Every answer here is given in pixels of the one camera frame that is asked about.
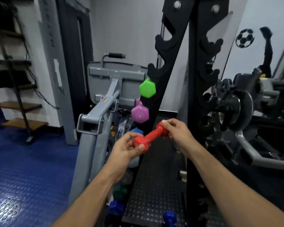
person's left hand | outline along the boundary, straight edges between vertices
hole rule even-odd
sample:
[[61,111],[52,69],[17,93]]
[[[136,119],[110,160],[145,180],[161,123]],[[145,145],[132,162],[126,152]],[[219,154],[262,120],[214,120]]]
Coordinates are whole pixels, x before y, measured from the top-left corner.
[[143,136],[135,132],[127,132],[121,139],[119,139],[105,164],[105,169],[110,172],[114,182],[121,180],[125,174],[126,168],[129,165],[131,159],[141,155],[144,152],[144,145],[141,144],[137,147],[133,147],[132,138],[137,136]]

person's right arm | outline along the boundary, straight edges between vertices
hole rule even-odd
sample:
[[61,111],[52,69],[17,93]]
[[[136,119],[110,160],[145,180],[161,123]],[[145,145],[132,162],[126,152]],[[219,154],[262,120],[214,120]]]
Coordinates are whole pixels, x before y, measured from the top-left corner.
[[196,166],[229,226],[284,227],[284,213],[226,169],[194,139],[185,123],[176,119],[162,122]]

black and white soccer ball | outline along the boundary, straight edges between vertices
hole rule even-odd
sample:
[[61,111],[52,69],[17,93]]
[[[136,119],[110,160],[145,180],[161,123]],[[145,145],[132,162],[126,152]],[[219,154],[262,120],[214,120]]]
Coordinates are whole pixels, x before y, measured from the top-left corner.
[[252,29],[244,29],[236,37],[236,45],[239,48],[247,48],[254,42],[254,31]]

purple dumbbell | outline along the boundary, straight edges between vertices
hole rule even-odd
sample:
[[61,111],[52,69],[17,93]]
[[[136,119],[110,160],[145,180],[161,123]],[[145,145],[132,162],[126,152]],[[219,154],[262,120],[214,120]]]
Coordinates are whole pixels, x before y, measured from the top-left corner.
[[149,119],[149,111],[147,107],[144,107],[139,99],[136,99],[136,107],[131,110],[131,116],[133,121],[138,123],[144,123]]

black foam grip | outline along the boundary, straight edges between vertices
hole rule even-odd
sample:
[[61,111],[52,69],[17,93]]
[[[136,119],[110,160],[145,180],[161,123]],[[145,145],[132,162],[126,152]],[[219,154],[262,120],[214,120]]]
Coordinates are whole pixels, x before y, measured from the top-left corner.
[[122,53],[109,53],[108,57],[123,59],[123,58],[125,58],[125,55],[122,54]]

